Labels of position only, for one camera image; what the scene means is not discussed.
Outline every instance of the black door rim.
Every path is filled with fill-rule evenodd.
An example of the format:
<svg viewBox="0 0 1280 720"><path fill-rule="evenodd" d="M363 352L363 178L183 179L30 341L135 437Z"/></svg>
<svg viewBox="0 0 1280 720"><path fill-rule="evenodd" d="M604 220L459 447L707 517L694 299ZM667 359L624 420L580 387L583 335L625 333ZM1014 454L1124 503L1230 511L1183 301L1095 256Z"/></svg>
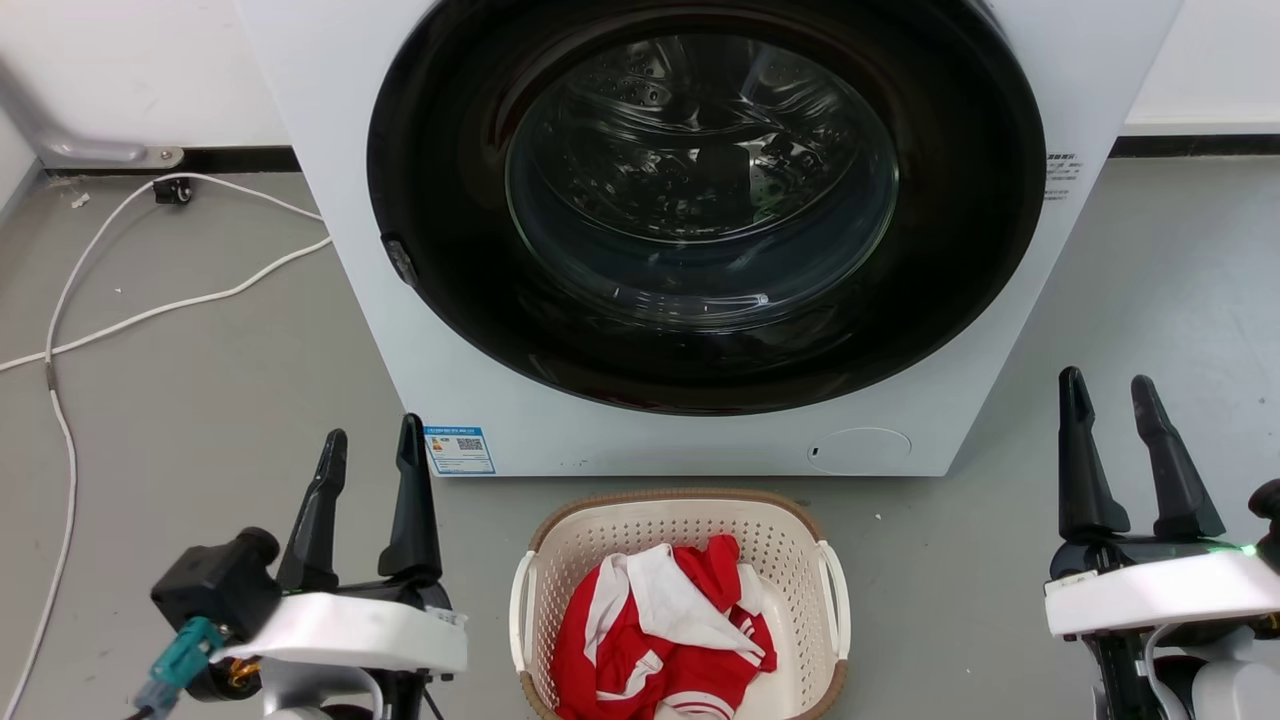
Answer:
<svg viewBox="0 0 1280 720"><path fill-rule="evenodd" d="M899 152L897 208L879 247L838 288L768 327L703 337L602 316L520 254L495 182L525 113L567 68L672 33L803 54L874 108ZM369 184L402 278L488 356L608 405L742 415L868 387L980 315L1034 233L1044 141L998 29L961 0L444 0L384 81Z"/></svg>

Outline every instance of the clothing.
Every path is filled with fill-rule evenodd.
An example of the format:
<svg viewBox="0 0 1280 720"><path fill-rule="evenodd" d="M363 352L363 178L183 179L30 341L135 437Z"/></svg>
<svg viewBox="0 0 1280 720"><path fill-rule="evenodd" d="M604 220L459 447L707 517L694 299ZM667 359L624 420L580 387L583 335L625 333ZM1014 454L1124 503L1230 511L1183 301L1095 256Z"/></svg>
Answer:
<svg viewBox="0 0 1280 720"><path fill-rule="evenodd" d="M731 720L748 684L777 667L755 570L732 536L705 551L659 544L611 555L570 598L550 673L564 720Z"/></svg>

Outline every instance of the washing machine door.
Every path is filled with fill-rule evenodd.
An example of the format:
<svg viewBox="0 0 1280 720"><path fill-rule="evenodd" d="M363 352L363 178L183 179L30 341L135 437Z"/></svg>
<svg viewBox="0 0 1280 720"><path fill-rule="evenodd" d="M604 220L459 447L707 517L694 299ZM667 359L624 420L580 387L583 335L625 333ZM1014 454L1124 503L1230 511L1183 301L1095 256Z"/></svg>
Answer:
<svg viewBox="0 0 1280 720"><path fill-rule="evenodd" d="M401 277L490 357L675 414L829 400L1000 292L1044 141L959 0L442 0L378 97Z"/></svg>

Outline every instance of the sticker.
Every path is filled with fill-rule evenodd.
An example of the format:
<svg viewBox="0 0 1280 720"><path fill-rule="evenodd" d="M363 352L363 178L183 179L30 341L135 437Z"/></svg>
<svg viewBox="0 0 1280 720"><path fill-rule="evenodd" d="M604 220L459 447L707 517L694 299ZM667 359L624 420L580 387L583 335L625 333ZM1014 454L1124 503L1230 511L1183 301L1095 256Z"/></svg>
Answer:
<svg viewBox="0 0 1280 720"><path fill-rule="evenodd" d="M452 610L444 610L443 607L424 607L422 612L426 612L436 620L448 623L458 629L467 629L467 616L461 612L454 612Z"/></svg>
<svg viewBox="0 0 1280 720"><path fill-rule="evenodd" d="M493 457L480 428L425 428L426 451L438 475L492 475Z"/></svg>
<svg viewBox="0 0 1280 720"><path fill-rule="evenodd" d="M1066 200L1083 170L1075 152L1050 152L1044 158L1044 200Z"/></svg>

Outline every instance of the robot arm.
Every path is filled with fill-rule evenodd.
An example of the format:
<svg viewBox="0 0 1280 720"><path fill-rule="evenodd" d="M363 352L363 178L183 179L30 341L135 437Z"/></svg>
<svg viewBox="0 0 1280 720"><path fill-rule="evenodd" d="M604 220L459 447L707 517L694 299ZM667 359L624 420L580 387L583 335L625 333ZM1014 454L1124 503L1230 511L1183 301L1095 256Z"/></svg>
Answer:
<svg viewBox="0 0 1280 720"><path fill-rule="evenodd" d="M151 591L178 639L136 698L164 720L178 691L201 701L262 692L273 720L416 720L426 684L467 669L466 618L440 585L440 551L422 423L404 415L399 495L383 580L340 585L333 529L346 484L347 436L329 433L315 477L273 579L279 543L250 528L215 547L188 548ZM370 698L369 711L325 706L334 696Z"/></svg>
<svg viewBox="0 0 1280 720"><path fill-rule="evenodd" d="M1064 543L1044 585L1050 632L1098 664L1097 720L1274 719L1280 673L1244 657L1280 637L1280 480L1249 501L1270 534L1247 547L1212 539L1225 528L1155 384L1139 375L1132 393L1160 503L1147 537L1123 534L1129 516L1093 443L1084 377L1059 378Z"/></svg>

